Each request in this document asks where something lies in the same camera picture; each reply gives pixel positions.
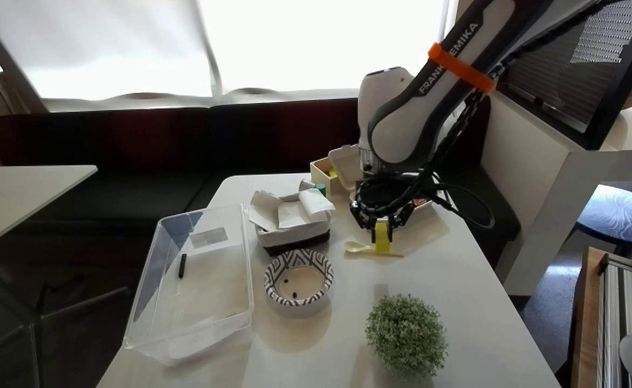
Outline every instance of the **green succulent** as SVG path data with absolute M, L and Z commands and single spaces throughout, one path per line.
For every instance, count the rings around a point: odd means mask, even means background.
M 441 316 L 415 295 L 386 295 L 367 318 L 367 340 L 401 377 L 435 375 L 444 367 L 447 338 Z

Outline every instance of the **yellow object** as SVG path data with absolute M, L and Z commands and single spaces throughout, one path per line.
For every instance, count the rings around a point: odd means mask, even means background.
M 376 252 L 377 254 L 388 254 L 393 248 L 393 243 L 388 242 L 388 225 L 386 223 L 377 223 L 376 225 Z

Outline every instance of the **black frame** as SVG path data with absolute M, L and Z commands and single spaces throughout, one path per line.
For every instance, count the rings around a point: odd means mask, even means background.
M 518 48 L 505 63 L 505 74 L 502 74 L 502 83 L 498 85 L 498 90 L 506 95 L 508 99 L 513 99 L 516 103 L 525 107 L 528 113 L 532 113 L 534 117 L 539 117 L 555 130 L 559 130 L 560 135 L 565 135 L 567 138 L 571 138 L 574 143 L 579 143 L 580 146 L 599 150 L 632 90 L 632 42 L 624 48 L 621 66 L 617 74 L 609 83 L 603 97 L 599 99 L 592 121 L 583 130 L 575 130 L 567 117 L 548 110 L 548 107 L 541 99 L 537 97 L 528 99 L 518 90 L 516 85 L 508 85 L 508 67 L 518 63 L 518 55 L 534 49 L 539 45 L 548 45 L 551 39 L 556 39 L 559 34 L 556 31 L 562 28 L 565 25 L 571 25 L 571 20 L 575 20 L 575 15 L 548 28 L 545 32 L 532 38 L 528 43 Z

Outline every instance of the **window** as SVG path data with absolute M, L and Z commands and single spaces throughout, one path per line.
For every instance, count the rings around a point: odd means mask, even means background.
M 419 72 L 427 48 L 453 22 L 455 4 L 0 0 L 0 42 L 47 103 L 136 94 L 215 103 L 236 90 L 354 97 L 368 72 L 397 66 Z

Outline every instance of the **floor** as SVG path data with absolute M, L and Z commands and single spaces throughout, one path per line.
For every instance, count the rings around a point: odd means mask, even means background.
M 556 372 L 567 356 L 571 295 L 580 270 L 580 257 L 587 247 L 610 248 L 583 234 L 574 234 L 548 268 L 530 303 L 521 308 L 521 319 L 534 344 Z M 53 311 L 70 303 L 96 295 L 119 284 L 134 282 L 141 268 L 134 260 L 121 260 L 119 265 L 10 265 L 0 263 L 0 276 L 8 280 L 31 305 L 39 303 Z M 43 334 L 43 380 L 46 388 L 93 388 L 117 353 L 128 324 L 132 297 L 113 297 L 85 313 L 63 318 L 47 326 Z M 12 319 L 0 311 L 0 332 L 10 327 Z M 0 349 L 0 388 L 26 388 L 33 373 L 26 344 L 10 344 Z

